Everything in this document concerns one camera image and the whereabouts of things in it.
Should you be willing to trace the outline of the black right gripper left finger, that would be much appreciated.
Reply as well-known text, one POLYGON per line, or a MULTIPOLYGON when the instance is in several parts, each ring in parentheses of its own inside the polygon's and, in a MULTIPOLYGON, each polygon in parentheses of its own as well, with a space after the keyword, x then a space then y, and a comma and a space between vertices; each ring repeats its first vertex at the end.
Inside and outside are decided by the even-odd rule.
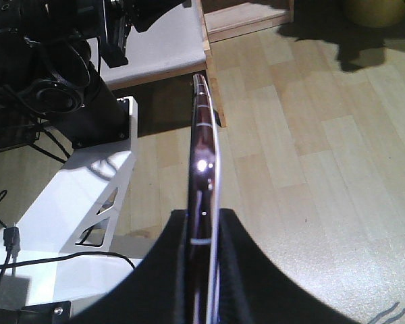
POLYGON ((186 212, 172 211, 135 270, 70 323, 184 323, 185 224, 186 212))

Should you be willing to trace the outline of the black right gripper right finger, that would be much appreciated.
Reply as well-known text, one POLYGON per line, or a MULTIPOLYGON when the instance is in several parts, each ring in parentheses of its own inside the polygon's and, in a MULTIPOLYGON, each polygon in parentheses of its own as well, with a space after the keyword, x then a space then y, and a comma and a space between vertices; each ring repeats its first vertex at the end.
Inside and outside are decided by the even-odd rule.
POLYGON ((276 267, 234 210, 219 216, 219 323, 353 322, 276 267))

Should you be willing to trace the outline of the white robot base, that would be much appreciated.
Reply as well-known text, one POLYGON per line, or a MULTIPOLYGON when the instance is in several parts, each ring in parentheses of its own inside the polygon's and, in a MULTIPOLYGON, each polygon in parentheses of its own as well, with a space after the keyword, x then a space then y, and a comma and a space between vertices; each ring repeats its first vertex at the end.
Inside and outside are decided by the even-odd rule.
POLYGON ((18 221, 20 249, 0 271, 0 308, 68 301, 79 313, 131 272, 108 253, 136 162, 138 106, 119 102, 129 138, 76 150, 18 221))

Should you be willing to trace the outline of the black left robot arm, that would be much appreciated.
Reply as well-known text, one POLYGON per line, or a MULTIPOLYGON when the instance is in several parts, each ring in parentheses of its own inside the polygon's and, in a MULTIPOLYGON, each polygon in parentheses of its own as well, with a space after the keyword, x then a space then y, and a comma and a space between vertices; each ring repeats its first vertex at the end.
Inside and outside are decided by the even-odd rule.
POLYGON ((75 149, 125 140, 129 111, 91 60, 128 64, 131 30, 144 32, 177 1, 0 1, 0 152, 53 127, 75 149))

